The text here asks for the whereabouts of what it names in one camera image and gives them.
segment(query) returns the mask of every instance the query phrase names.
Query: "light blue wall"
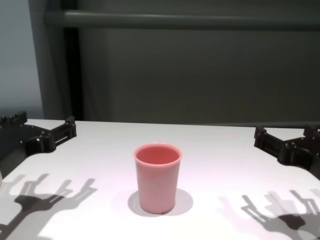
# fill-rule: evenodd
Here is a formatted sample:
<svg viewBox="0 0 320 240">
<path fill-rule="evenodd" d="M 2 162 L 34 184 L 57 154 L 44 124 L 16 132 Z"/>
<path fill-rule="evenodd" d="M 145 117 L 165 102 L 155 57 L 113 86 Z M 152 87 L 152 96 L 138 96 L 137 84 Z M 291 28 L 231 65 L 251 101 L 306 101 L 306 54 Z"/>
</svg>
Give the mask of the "light blue wall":
<svg viewBox="0 0 320 240">
<path fill-rule="evenodd" d="M 0 0 L 0 115 L 44 117 L 29 5 Z"/>
</svg>

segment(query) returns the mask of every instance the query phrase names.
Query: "white table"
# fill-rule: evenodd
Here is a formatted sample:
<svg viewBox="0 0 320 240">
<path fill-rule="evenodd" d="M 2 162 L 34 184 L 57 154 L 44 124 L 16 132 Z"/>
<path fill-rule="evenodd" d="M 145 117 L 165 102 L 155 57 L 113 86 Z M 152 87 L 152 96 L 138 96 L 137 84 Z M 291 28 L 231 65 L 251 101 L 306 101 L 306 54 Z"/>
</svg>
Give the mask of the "white table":
<svg viewBox="0 0 320 240">
<path fill-rule="evenodd" d="M 63 122 L 29 120 L 27 124 L 52 129 Z M 76 138 L 52 153 L 29 157 L 3 181 L 0 224 L 4 225 L 20 212 L 21 206 L 14 202 L 20 194 L 44 199 L 56 194 L 66 180 L 70 181 L 65 185 L 73 191 L 51 209 L 25 216 L 8 240 L 314 239 L 277 218 L 287 214 L 301 214 L 305 228 L 319 231 L 320 213 L 306 214 L 311 210 L 290 190 L 320 206 L 320 181 L 303 169 L 279 164 L 255 148 L 254 128 L 76 124 Z M 281 139 L 303 133 L 301 129 L 267 130 Z M 174 144 L 183 152 L 176 206 L 161 216 L 143 212 L 136 192 L 133 151 L 150 142 Z M 36 184 L 39 177 L 43 179 Z M 24 188 L 28 182 L 34 189 Z M 87 195 L 78 197 L 82 192 Z M 269 220 L 262 224 L 243 211 L 242 207 L 248 205 L 243 195 Z M 272 196 L 280 198 L 279 203 Z"/>
</svg>

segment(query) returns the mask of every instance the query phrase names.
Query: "horizontal bar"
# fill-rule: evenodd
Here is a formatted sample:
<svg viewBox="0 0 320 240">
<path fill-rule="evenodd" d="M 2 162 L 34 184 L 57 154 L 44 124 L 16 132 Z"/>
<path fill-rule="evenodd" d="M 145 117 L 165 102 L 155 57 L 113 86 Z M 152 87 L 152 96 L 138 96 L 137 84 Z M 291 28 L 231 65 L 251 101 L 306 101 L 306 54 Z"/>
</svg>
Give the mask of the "horizontal bar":
<svg viewBox="0 0 320 240">
<path fill-rule="evenodd" d="M 47 26 L 64 28 L 320 31 L 319 17 L 119 14 L 67 10 L 47 12 Z"/>
<path fill-rule="evenodd" d="M 225 123 L 203 123 L 204 126 L 224 126 L 224 127 L 264 127 L 264 128 L 281 128 L 281 129 L 304 129 L 306 125 L 320 127 L 320 121 L 304 122 L 225 122 Z"/>
</svg>

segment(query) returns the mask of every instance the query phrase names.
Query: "metal railing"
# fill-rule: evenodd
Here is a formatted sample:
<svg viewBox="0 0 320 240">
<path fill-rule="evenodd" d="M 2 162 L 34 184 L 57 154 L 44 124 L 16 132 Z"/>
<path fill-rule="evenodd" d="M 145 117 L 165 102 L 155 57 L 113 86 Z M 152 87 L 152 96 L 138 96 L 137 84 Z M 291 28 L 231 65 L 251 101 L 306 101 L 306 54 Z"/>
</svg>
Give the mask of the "metal railing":
<svg viewBox="0 0 320 240">
<path fill-rule="evenodd" d="M 63 28 L 320 31 L 320 16 L 206 16 L 66 10 L 47 12 L 44 21 L 47 26 Z"/>
</svg>

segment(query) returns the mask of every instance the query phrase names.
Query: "dark vertical post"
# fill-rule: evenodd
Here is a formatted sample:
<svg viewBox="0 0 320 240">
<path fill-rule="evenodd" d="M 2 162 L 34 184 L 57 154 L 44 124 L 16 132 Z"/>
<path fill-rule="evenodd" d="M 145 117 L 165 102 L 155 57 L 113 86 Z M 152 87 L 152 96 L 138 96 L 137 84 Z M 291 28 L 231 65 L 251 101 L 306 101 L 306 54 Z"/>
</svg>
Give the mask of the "dark vertical post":
<svg viewBox="0 0 320 240">
<path fill-rule="evenodd" d="M 76 10 L 77 0 L 60 0 L 62 10 Z M 64 28 L 64 44 L 69 79 L 72 114 L 75 120 L 84 120 L 83 84 L 79 30 L 77 27 Z"/>
</svg>

